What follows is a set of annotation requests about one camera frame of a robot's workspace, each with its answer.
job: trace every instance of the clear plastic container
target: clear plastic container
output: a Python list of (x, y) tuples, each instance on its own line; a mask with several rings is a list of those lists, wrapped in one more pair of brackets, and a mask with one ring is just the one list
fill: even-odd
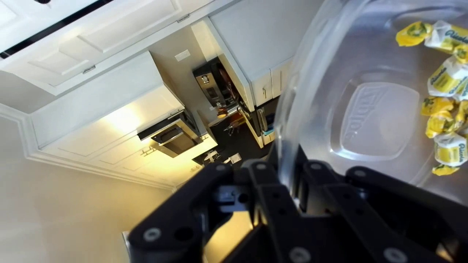
[(340, 173), (364, 164), (412, 183), (430, 176), (434, 143), (424, 135), (419, 103), (427, 77), (449, 53), (397, 46), (394, 33), (415, 20), (468, 27), (468, 1), (323, 1), (277, 106), (283, 183), (298, 144)]

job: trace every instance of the white wall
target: white wall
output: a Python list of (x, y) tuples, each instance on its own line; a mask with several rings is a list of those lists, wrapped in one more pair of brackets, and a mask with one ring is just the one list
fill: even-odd
[(124, 263), (121, 232), (169, 192), (26, 160), (0, 118), (0, 261)]

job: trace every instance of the screw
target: screw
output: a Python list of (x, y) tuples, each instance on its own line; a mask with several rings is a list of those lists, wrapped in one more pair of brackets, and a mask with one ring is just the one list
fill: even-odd
[(365, 173), (365, 170), (362, 170), (362, 169), (355, 169), (355, 170), (354, 170), (354, 175), (356, 175), (356, 176), (365, 176), (367, 173)]
[(302, 246), (294, 246), (289, 251), (289, 258), (292, 263), (307, 263), (310, 261), (310, 252)]
[(160, 236), (160, 229), (159, 227), (149, 227), (144, 230), (143, 238), (146, 242), (156, 240)]
[(393, 246), (384, 248), (383, 257), (390, 263), (406, 263), (408, 261), (406, 254), (397, 248), (393, 248)]
[(318, 163), (311, 163), (311, 164), (310, 164), (310, 169), (321, 169), (321, 164), (318, 164)]
[(225, 164), (217, 164), (216, 170), (225, 170)]
[(264, 163), (257, 163), (257, 169), (266, 169)]

